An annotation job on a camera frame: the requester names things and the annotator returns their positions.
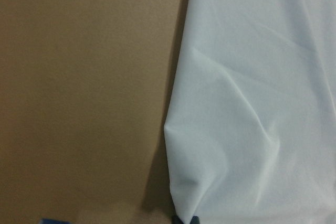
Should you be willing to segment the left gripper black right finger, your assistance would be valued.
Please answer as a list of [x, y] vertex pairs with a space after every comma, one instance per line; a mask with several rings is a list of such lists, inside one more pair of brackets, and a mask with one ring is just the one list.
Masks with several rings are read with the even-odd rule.
[[191, 224], [200, 224], [200, 219], [198, 216], [193, 216], [191, 219]]

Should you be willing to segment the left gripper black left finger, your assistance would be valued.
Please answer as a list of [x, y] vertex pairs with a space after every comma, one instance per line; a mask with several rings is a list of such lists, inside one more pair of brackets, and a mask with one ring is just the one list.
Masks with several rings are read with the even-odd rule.
[[172, 224], [182, 224], [182, 220], [177, 215], [173, 215]]

